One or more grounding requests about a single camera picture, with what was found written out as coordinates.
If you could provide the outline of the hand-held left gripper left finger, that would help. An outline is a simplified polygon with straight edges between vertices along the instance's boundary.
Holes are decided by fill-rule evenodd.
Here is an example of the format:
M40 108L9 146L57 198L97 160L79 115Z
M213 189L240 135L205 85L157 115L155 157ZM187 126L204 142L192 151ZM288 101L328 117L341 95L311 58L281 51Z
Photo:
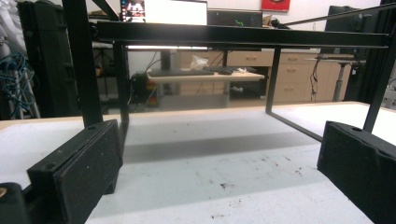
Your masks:
M84 224L121 166L118 123L85 128L27 170L34 224Z

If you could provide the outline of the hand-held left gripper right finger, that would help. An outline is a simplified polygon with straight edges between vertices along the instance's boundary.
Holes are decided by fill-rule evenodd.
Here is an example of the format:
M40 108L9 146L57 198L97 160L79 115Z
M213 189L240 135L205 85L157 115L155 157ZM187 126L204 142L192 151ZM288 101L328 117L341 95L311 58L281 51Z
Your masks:
M328 121L318 170L374 224L396 224L396 146L360 128Z

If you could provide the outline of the black metal shelf rack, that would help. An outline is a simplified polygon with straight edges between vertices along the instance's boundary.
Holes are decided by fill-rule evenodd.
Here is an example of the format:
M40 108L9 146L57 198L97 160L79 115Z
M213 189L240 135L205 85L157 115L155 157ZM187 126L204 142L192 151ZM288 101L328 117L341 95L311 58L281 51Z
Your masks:
M285 29L225 27L211 25L155 24L123 22L106 0L92 0L110 17L100 21L91 31L86 0L62 0L68 25L73 65L76 69L78 95L85 126L103 120L98 87L95 78L92 40L98 38L114 44L118 69L117 84L120 97L121 133L126 134L129 124L127 111L128 92L126 75L128 65L125 47L149 46L200 46L215 49L258 49L275 51L273 66L278 67L280 51L290 48L367 48L377 49L384 61L375 68L379 79L375 83L374 99L370 103L363 130L371 132L381 105L382 97L396 60L396 24L389 34L358 34L341 32L314 32Z

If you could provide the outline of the small side desk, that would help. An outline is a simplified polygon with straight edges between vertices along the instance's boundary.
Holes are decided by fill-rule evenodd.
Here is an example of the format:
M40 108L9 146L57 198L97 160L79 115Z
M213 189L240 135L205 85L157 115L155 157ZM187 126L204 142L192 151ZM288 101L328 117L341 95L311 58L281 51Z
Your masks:
M338 72L338 78L336 79L335 86L334 86L334 92L333 92L333 97L332 100L334 102L338 102L340 100L340 94L341 94L341 89L343 86L343 78L344 78L344 72L345 68L347 65L365 65L366 61L365 60L360 60L359 58L356 57L341 57L341 56L318 56L318 59L321 62L326 62L326 63L338 63L340 66L339 72Z

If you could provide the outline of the wooden drawer cabinet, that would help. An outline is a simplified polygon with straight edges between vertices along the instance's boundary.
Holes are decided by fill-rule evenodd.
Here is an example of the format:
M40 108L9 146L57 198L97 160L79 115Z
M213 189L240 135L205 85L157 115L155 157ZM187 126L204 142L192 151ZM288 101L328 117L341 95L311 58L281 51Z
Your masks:
M208 59L212 66L226 63L229 66L249 66L268 69L270 76L274 53L265 51L181 51L177 65L190 67L194 56ZM331 102L338 91L338 100L344 99L351 66L344 67L324 55L316 65L318 53L315 50L283 50L280 55L276 77L276 104Z

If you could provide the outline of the large black hard case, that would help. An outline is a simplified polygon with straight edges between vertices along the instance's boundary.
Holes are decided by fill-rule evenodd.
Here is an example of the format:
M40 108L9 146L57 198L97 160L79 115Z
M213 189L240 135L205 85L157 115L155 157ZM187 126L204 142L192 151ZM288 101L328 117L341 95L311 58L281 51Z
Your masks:
M64 9L48 0L17 4L28 62L37 78L35 98L42 118L79 114L74 66Z

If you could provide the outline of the white table mat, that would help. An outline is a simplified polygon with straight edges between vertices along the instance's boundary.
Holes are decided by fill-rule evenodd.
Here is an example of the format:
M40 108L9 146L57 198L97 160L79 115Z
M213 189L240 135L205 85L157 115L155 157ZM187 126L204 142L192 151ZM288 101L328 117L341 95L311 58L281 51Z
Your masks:
M285 106L301 130L260 107L130 117L118 184L87 224L372 224L318 171L328 120L361 126L359 103Z

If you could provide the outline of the light wooden desk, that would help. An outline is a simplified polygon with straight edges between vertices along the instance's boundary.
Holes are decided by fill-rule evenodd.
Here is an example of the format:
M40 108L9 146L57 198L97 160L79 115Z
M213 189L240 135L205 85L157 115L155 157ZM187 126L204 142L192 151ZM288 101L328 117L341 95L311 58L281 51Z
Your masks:
M230 75L187 74L165 76L148 72L148 80L156 84L158 106L163 111L227 108L233 82L249 82L265 79L265 76L249 72L233 72Z

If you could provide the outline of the white plastic bag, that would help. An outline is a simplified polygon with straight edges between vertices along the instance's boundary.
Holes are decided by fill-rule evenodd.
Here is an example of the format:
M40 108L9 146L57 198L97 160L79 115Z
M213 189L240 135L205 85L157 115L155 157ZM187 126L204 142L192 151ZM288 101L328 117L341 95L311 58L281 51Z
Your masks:
M193 55L191 61L191 69L193 70L202 70L206 66L208 66L208 59Z

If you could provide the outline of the bright computer monitor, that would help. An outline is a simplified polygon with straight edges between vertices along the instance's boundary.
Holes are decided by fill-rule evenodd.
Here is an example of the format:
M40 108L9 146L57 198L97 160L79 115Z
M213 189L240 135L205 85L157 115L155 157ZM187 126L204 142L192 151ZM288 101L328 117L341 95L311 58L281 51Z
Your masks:
M207 25L207 2L120 0L120 18L128 22Z

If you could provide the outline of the dark computer monitor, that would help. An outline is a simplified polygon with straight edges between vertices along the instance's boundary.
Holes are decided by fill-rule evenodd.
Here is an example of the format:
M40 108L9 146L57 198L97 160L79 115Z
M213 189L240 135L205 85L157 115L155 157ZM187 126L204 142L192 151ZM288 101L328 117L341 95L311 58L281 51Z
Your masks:
M207 11L207 24L220 26L261 27L262 13L260 11L209 9Z

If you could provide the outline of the red wall poster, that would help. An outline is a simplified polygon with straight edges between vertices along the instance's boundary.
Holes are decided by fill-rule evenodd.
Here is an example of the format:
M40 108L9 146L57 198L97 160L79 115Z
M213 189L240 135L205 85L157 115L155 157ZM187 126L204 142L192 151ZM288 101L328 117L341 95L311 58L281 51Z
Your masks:
M290 0L262 0L261 10L287 12L290 10Z

